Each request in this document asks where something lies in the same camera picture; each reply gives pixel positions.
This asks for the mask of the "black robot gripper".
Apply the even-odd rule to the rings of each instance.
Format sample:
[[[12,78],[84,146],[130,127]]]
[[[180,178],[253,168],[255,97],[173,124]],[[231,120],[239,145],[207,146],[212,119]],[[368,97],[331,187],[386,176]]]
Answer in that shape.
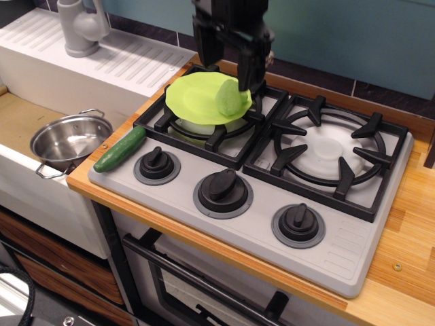
[[[239,91],[257,90],[271,61],[274,32],[264,22],[268,1],[193,1],[194,39],[205,67],[224,57],[224,46],[239,51]]]

